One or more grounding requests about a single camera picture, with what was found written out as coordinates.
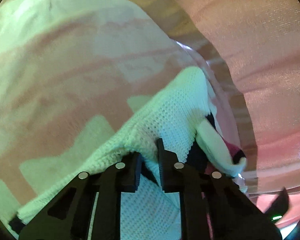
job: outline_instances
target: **pink fabric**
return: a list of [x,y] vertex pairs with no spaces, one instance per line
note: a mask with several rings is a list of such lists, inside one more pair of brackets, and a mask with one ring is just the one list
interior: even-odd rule
[[298,0],[133,1],[170,37],[208,56],[236,117],[249,191],[300,190]]

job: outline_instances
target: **black strap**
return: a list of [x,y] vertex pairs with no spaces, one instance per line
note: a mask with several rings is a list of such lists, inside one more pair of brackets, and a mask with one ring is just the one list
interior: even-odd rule
[[[216,125],[214,122],[214,117],[212,113],[206,116],[209,123],[216,130]],[[199,147],[196,141],[194,141],[186,160],[186,164],[191,165],[197,171],[204,172],[208,165],[208,158],[205,152]]]
[[20,218],[15,216],[10,222],[9,226],[11,226],[11,229],[15,231],[17,234],[20,234],[21,230],[26,226]]

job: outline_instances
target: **white knit fabric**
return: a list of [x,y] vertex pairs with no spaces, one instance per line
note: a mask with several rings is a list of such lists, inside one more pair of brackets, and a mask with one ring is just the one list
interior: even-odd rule
[[[196,127],[210,113],[207,81],[198,67],[184,69],[165,89],[128,120],[122,128],[74,173],[54,185],[18,211],[28,223],[79,172],[103,172],[129,152],[140,152],[157,181],[157,138],[181,162],[194,142]],[[121,239],[179,240],[181,231],[178,194],[165,194],[161,188],[141,177],[136,193],[122,194]]]

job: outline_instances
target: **black fabric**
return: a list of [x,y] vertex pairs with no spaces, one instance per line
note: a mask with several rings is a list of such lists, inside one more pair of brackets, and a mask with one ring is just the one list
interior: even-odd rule
[[233,162],[234,164],[238,164],[239,161],[240,161],[240,159],[243,158],[243,157],[245,158],[246,156],[244,155],[243,151],[240,150],[240,151],[238,151],[238,152],[235,154],[235,156],[233,156],[232,162]]
[[143,175],[144,177],[146,177],[147,179],[152,181],[157,186],[159,185],[157,180],[155,179],[153,173],[147,168],[145,162],[142,162],[142,165],[141,165],[141,175]]
[[197,171],[204,172],[207,168],[208,158],[205,152],[194,141],[189,154],[187,156],[186,164],[194,167]]
[[17,234],[20,234],[21,230],[26,226],[20,218],[15,216],[10,222],[9,226],[11,226],[11,229],[15,231]]

